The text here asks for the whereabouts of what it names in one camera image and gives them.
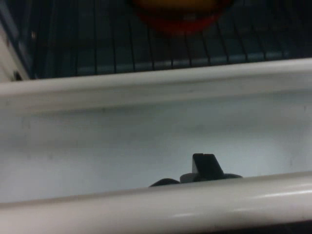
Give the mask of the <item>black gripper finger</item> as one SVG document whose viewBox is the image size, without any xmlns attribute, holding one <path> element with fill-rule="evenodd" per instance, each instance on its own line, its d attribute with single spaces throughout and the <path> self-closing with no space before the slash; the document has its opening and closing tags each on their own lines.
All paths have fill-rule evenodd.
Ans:
<svg viewBox="0 0 312 234">
<path fill-rule="evenodd" d="M 240 175 L 224 173 L 214 154 L 193 154 L 192 160 L 192 172 L 181 175 L 179 181 L 163 178 L 150 187 L 242 178 Z"/>
</svg>

